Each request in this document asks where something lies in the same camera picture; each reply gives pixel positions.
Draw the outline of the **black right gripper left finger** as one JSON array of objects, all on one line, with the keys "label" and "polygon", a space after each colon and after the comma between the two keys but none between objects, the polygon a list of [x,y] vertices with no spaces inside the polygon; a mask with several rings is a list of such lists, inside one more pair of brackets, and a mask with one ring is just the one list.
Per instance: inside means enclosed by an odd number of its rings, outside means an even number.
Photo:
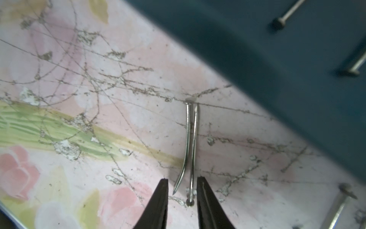
[{"label": "black right gripper left finger", "polygon": [[168,179],[161,179],[133,229],[165,229],[168,216]]}]

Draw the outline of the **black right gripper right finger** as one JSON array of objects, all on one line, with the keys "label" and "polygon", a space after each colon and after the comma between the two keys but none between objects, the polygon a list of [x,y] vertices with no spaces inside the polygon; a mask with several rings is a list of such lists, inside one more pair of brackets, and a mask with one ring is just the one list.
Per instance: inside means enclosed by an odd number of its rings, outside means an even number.
[{"label": "black right gripper right finger", "polygon": [[235,229],[205,177],[197,178],[197,210],[200,229]]}]

